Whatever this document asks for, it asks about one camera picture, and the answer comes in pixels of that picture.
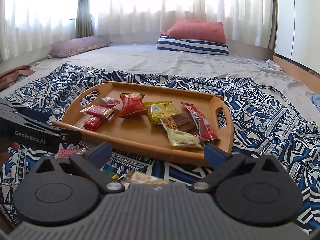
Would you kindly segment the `left hand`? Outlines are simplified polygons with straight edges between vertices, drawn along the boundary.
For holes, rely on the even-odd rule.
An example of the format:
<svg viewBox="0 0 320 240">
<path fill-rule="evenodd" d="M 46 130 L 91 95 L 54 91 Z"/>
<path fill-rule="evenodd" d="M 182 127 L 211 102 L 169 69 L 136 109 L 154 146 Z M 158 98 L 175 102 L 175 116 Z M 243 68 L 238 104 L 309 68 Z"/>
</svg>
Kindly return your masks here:
<svg viewBox="0 0 320 240">
<path fill-rule="evenodd" d="M 20 146 L 16 142 L 12 142 L 12 141 L 9 141 L 8 139 L 1 138 L 1 153 L 0 153 L 1 166 L 4 163 L 6 163 L 9 159 L 8 148 L 13 148 L 14 150 L 18 150 Z"/>
</svg>

